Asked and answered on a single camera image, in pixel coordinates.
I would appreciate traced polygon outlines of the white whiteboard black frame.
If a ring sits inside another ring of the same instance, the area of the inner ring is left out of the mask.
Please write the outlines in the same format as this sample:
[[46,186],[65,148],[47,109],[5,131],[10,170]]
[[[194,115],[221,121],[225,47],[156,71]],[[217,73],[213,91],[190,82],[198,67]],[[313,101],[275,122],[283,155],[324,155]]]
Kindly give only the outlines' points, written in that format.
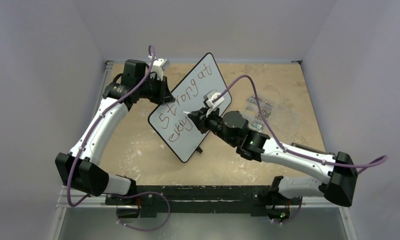
[[174,102],[156,107],[148,116],[149,125],[186,163],[206,138],[185,112],[204,107],[204,96],[212,90],[221,93],[227,88],[212,53],[208,52],[171,91]]

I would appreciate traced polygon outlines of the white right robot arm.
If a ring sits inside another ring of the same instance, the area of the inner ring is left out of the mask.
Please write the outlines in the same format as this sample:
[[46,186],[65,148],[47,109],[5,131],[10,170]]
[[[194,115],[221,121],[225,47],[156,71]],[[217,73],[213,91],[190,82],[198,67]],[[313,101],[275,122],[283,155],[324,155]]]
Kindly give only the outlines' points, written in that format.
[[286,199],[314,196],[342,207],[352,206],[359,174],[347,153],[332,155],[286,144],[279,146],[274,138],[250,129],[239,111],[223,116],[219,110],[210,114],[207,111],[203,107],[187,113],[202,134],[213,133],[246,160],[278,164],[306,174],[299,178],[275,178],[268,191],[272,202],[280,204]]

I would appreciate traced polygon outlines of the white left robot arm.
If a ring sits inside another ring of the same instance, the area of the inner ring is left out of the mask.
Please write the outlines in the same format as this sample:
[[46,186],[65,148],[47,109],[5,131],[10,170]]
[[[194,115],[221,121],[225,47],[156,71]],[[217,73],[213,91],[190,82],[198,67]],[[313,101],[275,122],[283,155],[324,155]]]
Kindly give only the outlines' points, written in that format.
[[170,65],[164,58],[152,66],[129,59],[123,72],[106,86],[96,116],[68,153],[59,153],[55,165],[63,185],[91,196],[115,194],[126,205],[137,199],[136,182],[128,177],[112,175],[100,168],[100,162],[119,122],[140,99],[160,106],[174,102],[164,75]]

